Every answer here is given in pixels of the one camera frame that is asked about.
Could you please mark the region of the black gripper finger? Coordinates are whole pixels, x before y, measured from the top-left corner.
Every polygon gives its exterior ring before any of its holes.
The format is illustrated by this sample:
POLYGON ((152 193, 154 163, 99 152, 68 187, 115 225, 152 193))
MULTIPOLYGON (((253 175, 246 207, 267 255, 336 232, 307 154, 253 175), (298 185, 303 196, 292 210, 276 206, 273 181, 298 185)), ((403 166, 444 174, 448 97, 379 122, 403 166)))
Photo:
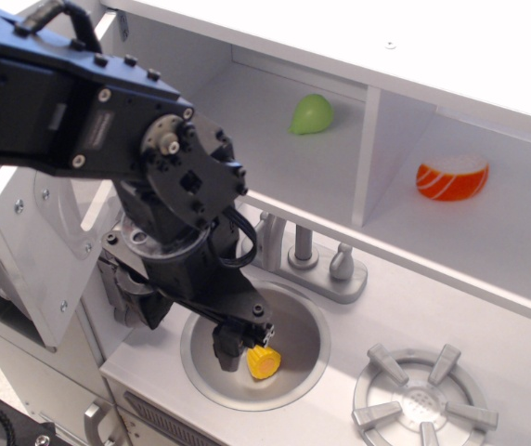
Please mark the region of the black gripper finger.
POLYGON ((238 326, 218 324, 212 333, 214 355, 224 372, 236 372, 245 349, 242 331, 238 326))

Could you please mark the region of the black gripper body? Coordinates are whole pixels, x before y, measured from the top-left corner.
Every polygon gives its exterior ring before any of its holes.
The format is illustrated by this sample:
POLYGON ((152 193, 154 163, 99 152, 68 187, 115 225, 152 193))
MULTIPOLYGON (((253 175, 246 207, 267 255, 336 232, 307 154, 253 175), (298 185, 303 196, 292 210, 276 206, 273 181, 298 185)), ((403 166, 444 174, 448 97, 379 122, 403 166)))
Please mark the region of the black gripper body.
POLYGON ((264 347, 274 333, 272 311, 241 269, 247 259, 237 255, 240 231, 219 227, 188 230, 168 244, 138 228, 112 230, 102 239, 102 259, 127 269, 153 289, 141 304, 151 330, 173 304, 218 324, 238 326, 245 347, 264 347))

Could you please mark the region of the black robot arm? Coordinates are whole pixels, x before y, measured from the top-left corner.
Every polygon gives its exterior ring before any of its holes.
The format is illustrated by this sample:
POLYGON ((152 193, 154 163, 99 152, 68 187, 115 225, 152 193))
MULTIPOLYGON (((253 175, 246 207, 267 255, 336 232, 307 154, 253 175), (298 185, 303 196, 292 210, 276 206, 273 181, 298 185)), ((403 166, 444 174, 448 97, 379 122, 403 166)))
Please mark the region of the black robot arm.
POLYGON ((214 324, 220 367, 238 369, 274 333, 266 301, 242 275, 235 207, 245 171, 217 126, 132 56, 105 54, 89 14, 47 1, 20 18, 0 9, 0 165, 107 179, 122 228, 103 241, 119 297, 156 328, 173 304, 214 324))

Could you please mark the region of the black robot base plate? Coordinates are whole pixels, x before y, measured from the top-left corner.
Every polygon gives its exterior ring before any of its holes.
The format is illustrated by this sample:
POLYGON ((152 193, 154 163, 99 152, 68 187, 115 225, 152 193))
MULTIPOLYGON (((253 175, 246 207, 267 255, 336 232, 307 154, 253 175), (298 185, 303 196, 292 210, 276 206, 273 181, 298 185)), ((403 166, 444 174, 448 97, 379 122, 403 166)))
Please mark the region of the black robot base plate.
POLYGON ((67 445, 53 423, 39 423, 0 400, 0 445, 67 445))

